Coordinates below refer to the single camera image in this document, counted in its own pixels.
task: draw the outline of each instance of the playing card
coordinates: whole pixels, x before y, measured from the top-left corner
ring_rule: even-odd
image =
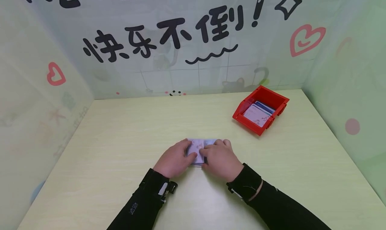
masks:
[[[255,107],[254,105],[251,105],[245,111],[244,117],[256,123],[258,126],[263,127],[270,116],[264,113],[259,108]]]
[[[196,157],[195,161],[193,161],[191,166],[200,167],[201,164],[207,163],[206,157],[204,157],[200,154],[200,149],[204,148],[205,146],[214,144],[216,139],[213,139],[213,138],[211,138],[211,139],[189,138],[188,140],[192,141],[192,144],[186,149],[186,156],[188,156],[192,152],[197,153],[197,157]]]
[[[205,146],[208,146],[208,145],[212,145],[212,144],[214,144],[214,143],[215,143],[215,141],[216,141],[216,139],[215,139],[215,138],[204,139],[204,147],[205,147]]]
[[[259,110],[263,111],[264,113],[266,113],[267,115],[271,116],[272,113],[269,113],[268,111],[262,109],[260,106],[256,105],[256,104],[252,104],[251,106],[254,106],[256,108],[258,108]]]
[[[204,140],[203,139],[192,139],[192,138],[190,138],[188,140],[192,141],[192,144],[186,150],[186,155],[188,156],[189,154],[196,152],[197,157],[193,161],[192,166],[201,166],[201,164],[203,164],[205,162],[204,157],[200,154],[200,149],[204,148]]]
[[[262,108],[265,111],[268,111],[270,114],[275,112],[275,110],[273,108],[270,108],[269,106],[265,105],[264,103],[262,103],[260,101],[256,101],[255,105],[257,105],[259,108]]]

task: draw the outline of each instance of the hand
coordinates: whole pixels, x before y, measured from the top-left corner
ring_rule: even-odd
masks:
[[[185,151],[191,143],[188,139],[183,139],[168,148],[157,161],[153,170],[169,179],[182,174],[197,157],[196,152],[185,156]]]
[[[204,149],[200,149],[200,154],[205,156],[208,161],[201,167],[226,182],[234,181],[244,168],[244,165],[233,153],[231,142],[227,139],[224,141],[218,139],[213,145],[205,146]]]

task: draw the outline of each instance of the pink heart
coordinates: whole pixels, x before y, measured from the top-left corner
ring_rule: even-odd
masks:
[[[319,39],[317,41],[315,41],[313,44],[310,45],[310,42],[306,42],[306,43],[302,43],[301,41],[299,41],[297,43],[297,45],[299,47],[305,47],[307,45],[309,45],[307,48],[304,48],[303,50],[300,50],[299,52],[297,52],[295,50],[295,39],[296,39],[296,36],[299,34],[300,31],[302,30],[306,30],[306,37],[305,39],[308,39],[309,37],[311,37],[313,34],[316,34],[316,33],[320,33],[320,36],[319,36]],[[291,51],[291,55],[292,57],[297,57],[298,55],[301,55],[305,52],[308,52],[309,50],[315,48],[317,45],[319,45],[319,43],[322,41],[323,37],[325,36],[326,34],[326,29],[325,27],[318,27],[316,29],[312,29],[312,26],[310,24],[305,24],[305,25],[302,25],[301,27],[299,27],[291,36],[291,40],[289,42],[289,49]]]
[[[56,71],[60,75],[60,79],[56,80],[56,81],[52,80],[52,78],[55,77],[54,68],[56,69]],[[62,70],[60,69],[60,67],[55,62],[50,62],[48,64],[48,70],[49,70],[49,72],[47,74],[47,81],[48,81],[48,83],[50,83],[53,86],[59,86],[59,85],[62,85],[63,83],[66,82],[66,78],[64,77],[64,74],[63,74]]]

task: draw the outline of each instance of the green wall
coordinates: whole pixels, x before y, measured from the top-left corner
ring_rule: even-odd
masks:
[[[343,10],[303,90],[386,204],[386,0]]]

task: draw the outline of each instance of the wall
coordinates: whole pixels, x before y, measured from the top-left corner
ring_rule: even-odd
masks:
[[[386,204],[385,27],[386,0],[369,0],[326,38],[303,90]]]
[[[20,2],[44,21],[94,97],[104,99],[253,91],[259,84],[301,88],[348,0]],[[163,41],[173,22],[175,38]],[[218,24],[223,33],[214,35]],[[221,56],[186,62],[210,54]]]
[[[0,75],[0,229],[13,230],[93,98],[18,0],[0,0]]]

